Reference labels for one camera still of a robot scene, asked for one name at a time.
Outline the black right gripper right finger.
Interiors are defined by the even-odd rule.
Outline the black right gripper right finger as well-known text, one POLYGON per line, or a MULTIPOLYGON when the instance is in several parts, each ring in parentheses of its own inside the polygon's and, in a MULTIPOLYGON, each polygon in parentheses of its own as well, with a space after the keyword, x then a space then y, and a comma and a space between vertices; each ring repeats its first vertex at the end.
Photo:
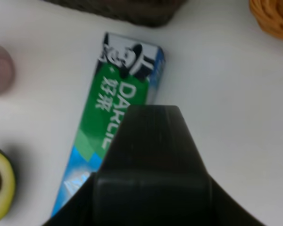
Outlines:
POLYGON ((213 178, 212 225, 213 226, 264 226, 239 205, 213 178))

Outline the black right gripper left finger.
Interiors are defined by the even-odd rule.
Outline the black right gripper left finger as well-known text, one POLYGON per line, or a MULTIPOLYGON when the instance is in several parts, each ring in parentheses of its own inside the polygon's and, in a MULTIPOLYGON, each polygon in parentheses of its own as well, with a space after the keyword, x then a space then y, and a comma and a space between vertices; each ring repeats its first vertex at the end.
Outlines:
POLYGON ((95 173, 92 173, 76 194, 47 222, 45 226, 92 226, 92 201, 95 173))

